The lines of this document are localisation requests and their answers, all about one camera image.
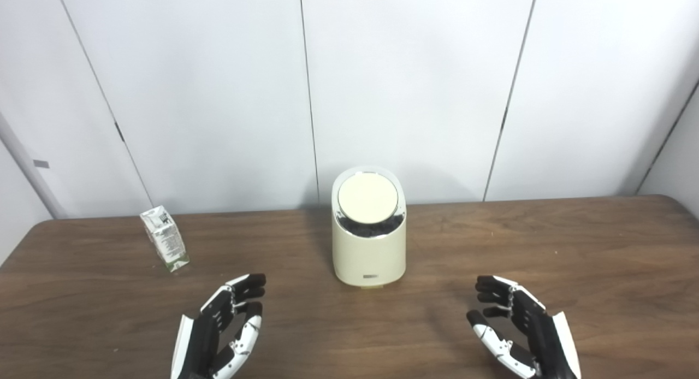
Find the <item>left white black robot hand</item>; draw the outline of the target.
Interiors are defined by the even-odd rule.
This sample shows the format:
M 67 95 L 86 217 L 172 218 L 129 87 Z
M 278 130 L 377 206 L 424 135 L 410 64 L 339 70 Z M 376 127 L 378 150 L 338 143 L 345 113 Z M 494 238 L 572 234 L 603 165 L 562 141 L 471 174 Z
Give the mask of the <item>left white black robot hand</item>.
M 172 378 L 232 378 L 252 354 L 262 327 L 265 274 L 246 274 L 225 282 L 200 307 L 199 315 L 182 315 L 170 368 Z M 219 348 L 232 321 L 244 322 L 232 342 Z

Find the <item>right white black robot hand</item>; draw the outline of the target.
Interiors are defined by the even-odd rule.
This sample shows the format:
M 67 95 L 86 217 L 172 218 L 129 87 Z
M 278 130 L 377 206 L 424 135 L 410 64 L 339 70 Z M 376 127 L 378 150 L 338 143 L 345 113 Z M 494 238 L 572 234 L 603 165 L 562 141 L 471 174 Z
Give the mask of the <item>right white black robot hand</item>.
M 497 275 L 479 275 L 475 290 L 483 310 L 465 315 L 481 343 L 505 368 L 520 378 L 581 378 L 579 355 L 566 314 L 550 315 L 526 287 Z M 526 336 L 523 347 L 489 322 L 503 317 Z

